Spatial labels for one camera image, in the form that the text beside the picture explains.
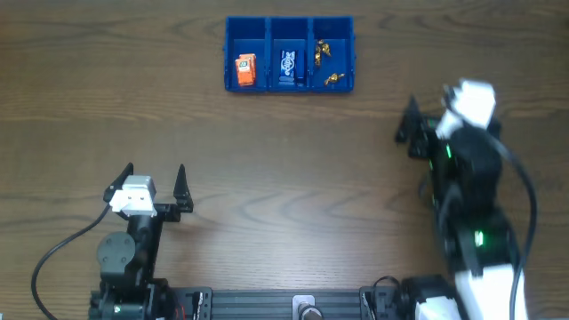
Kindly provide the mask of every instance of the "orange tic tac box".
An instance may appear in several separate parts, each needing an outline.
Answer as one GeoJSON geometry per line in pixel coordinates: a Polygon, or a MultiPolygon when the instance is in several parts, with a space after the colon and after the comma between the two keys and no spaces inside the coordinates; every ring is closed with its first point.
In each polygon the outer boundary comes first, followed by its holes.
{"type": "Polygon", "coordinates": [[[235,60],[237,81],[240,86],[253,85],[256,80],[256,57],[253,53],[241,54],[235,60]]]}

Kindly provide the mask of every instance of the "blue plastic container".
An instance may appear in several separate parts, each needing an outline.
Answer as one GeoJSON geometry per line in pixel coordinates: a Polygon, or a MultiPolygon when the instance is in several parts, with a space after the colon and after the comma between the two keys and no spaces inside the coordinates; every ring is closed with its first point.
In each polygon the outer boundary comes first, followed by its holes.
{"type": "Polygon", "coordinates": [[[350,92],[354,89],[354,21],[352,17],[228,17],[225,35],[225,88],[231,92],[350,92]],[[322,54],[314,64],[317,40],[330,45],[332,57],[322,54]],[[281,84],[281,50],[303,53],[297,57],[304,81],[281,84]],[[255,85],[239,86],[235,60],[255,53],[255,85]],[[332,73],[345,74],[336,84],[324,85],[332,73]]]}

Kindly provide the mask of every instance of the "green light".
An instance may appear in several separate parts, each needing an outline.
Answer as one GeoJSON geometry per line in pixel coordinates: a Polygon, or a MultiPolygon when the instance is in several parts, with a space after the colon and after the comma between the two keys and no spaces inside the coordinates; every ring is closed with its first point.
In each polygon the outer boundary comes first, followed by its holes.
{"type": "Polygon", "coordinates": [[[482,231],[474,232],[474,244],[477,247],[484,245],[484,233],[482,231]]]}

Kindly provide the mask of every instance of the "wood grain surface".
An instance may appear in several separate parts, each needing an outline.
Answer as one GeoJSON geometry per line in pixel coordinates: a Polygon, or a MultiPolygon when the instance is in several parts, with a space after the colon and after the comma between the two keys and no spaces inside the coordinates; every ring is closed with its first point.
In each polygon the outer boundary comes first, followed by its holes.
{"type": "MultiPolygon", "coordinates": [[[[569,316],[569,4],[566,0],[52,0],[0,2],[0,313],[42,319],[41,256],[103,208],[133,162],[170,200],[187,168],[196,213],[164,226],[156,276],[214,289],[358,288],[444,273],[427,165],[393,142],[413,92],[491,82],[503,139],[538,190],[525,293],[531,318],[569,316]],[[238,95],[223,87],[227,15],[355,18],[347,95],[238,95]]],[[[525,237],[528,202],[504,172],[500,202],[525,237]]],[[[109,215],[44,266],[61,319],[86,318],[109,215]]]]}

